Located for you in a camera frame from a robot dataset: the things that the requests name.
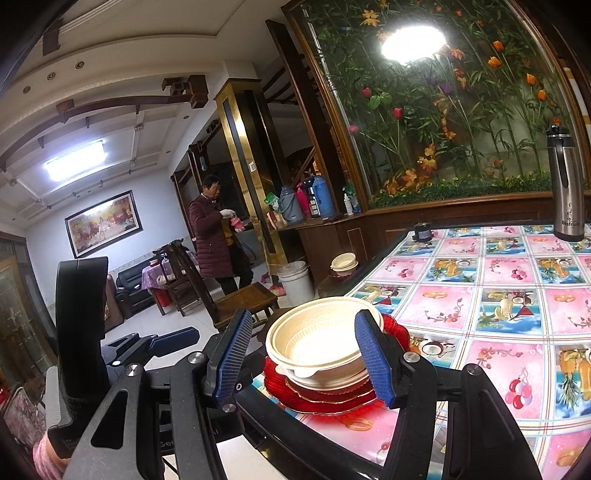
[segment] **white wall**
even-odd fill
[[[55,211],[25,231],[35,277],[47,305],[55,301],[58,263],[74,258],[64,219],[127,190],[132,190],[134,194],[143,231],[97,250],[88,257],[109,257],[111,271],[176,238],[189,237],[166,169],[153,171],[142,177],[130,177],[128,181],[104,187],[96,194]]]
[[[0,232],[10,233],[11,235],[25,236],[25,231],[16,225],[0,222]]]

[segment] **wooden chair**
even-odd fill
[[[193,287],[193,284],[191,283],[189,277],[186,274],[186,271],[183,271],[184,267],[181,267],[177,256],[171,256],[168,254],[168,245],[164,245],[163,247],[154,250],[153,253],[156,256],[156,259],[160,264],[160,268],[162,269],[162,274],[166,279],[166,285],[164,285],[164,289],[168,292],[170,300],[173,302],[176,309],[184,317],[185,312],[183,311],[183,308],[198,300],[199,294],[197,290]],[[168,279],[166,269],[164,268],[164,262],[166,260],[165,257],[167,257],[168,259],[170,270],[172,270],[174,279]]]
[[[277,303],[277,297],[259,282],[241,288],[240,290],[215,301],[209,293],[197,268],[193,262],[191,262],[187,252],[183,249],[181,242],[175,240],[166,245],[165,249],[169,260],[172,262],[173,258],[175,258],[185,270],[193,287],[202,298],[203,304],[212,318],[214,328],[221,332],[226,329],[226,326],[232,319],[232,315],[234,315],[234,312],[238,308],[248,310],[254,315],[254,327],[271,324],[279,318],[281,314],[289,310],[280,309],[279,304]],[[267,318],[259,320],[257,313],[263,311],[267,314]]]

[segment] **sofa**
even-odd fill
[[[142,270],[153,258],[119,272],[117,277],[117,303],[125,320],[154,304],[148,290],[142,290]]]
[[[115,298],[117,290],[115,287],[115,280],[111,275],[107,275],[107,284],[105,287],[107,293],[107,302],[105,306],[105,332],[108,332],[112,328],[121,325],[124,321],[123,314]]]

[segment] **patterned tablecloth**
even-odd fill
[[[189,252],[189,257],[191,258],[197,269],[199,269],[199,266],[197,265],[196,255],[193,252]],[[165,260],[163,262],[163,267],[167,275],[173,275],[173,270],[170,267],[170,263],[168,260]],[[162,288],[158,284],[158,277],[163,276],[164,274],[162,272],[162,267],[160,267],[160,264],[156,264],[153,267],[144,267],[144,269],[142,270],[142,289],[146,290],[148,288]]]
[[[549,225],[474,227],[434,231],[428,244],[409,234],[348,294],[393,315],[433,364],[486,368],[544,480],[562,478],[591,437],[588,225],[586,233],[568,243]],[[269,396],[262,380],[255,386]],[[340,417],[287,411],[381,465],[398,417],[380,401]],[[429,480],[441,478],[446,434],[440,402]]]

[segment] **ceiling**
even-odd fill
[[[285,0],[79,0],[63,17],[56,49],[40,40],[0,98],[0,155],[29,130],[76,106],[120,96],[169,95],[165,77],[205,75],[209,101],[118,106],[71,117],[40,132],[0,171],[0,220],[26,229],[76,198],[128,175],[174,170],[215,117],[213,97],[229,77],[264,78],[277,70],[277,51],[265,26],[285,21]],[[102,140],[99,171],[75,181],[52,181],[44,165]]]

